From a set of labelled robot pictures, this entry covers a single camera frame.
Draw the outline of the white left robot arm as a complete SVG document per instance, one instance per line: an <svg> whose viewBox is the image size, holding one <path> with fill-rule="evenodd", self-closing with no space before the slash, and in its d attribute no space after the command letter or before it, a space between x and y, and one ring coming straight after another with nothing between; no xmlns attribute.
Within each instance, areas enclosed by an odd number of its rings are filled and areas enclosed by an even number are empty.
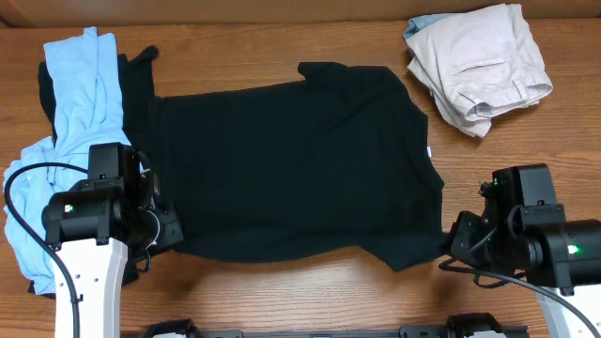
<svg viewBox="0 0 601 338"><path fill-rule="evenodd" d="M117 337L121 288L137 263L184 239L162 203L146 155L120 143L89 149L87 177L54 194L42 212L54 266L55 336Z"/></svg>

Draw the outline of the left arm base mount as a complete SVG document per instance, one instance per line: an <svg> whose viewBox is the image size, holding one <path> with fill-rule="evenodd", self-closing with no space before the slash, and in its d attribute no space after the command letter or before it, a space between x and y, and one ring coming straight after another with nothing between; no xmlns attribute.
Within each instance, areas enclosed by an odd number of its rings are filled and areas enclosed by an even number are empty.
<svg viewBox="0 0 601 338"><path fill-rule="evenodd" d="M199 330L191 319L166 321L151 325L142 338L200 338Z"/></svg>

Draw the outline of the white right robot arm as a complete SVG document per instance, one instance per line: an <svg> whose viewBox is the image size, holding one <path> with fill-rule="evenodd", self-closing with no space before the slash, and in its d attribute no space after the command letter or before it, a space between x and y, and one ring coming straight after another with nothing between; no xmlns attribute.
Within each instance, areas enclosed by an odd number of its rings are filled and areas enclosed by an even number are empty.
<svg viewBox="0 0 601 338"><path fill-rule="evenodd" d="M459 213L439 268L530 289L552 337L599 337L600 222L566 219L544 164L497 170L479 193L483 213Z"/></svg>

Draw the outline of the black t-shirt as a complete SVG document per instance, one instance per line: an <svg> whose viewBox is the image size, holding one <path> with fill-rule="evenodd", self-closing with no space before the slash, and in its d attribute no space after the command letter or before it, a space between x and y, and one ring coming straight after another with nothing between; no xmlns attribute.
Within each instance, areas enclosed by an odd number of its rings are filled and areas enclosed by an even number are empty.
<svg viewBox="0 0 601 338"><path fill-rule="evenodd" d="M267 263L358 246L394 270L441 256L443 180L402 82L385 67L298 70L298 82L154 100L177 249Z"/></svg>

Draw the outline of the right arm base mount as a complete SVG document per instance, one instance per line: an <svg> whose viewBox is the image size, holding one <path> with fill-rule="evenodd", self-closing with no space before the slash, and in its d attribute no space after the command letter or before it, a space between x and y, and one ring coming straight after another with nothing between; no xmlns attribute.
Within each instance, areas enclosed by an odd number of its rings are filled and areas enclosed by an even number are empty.
<svg viewBox="0 0 601 338"><path fill-rule="evenodd" d="M439 337L530 338L526 327L503 327L490 313L451 315Z"/></svg>

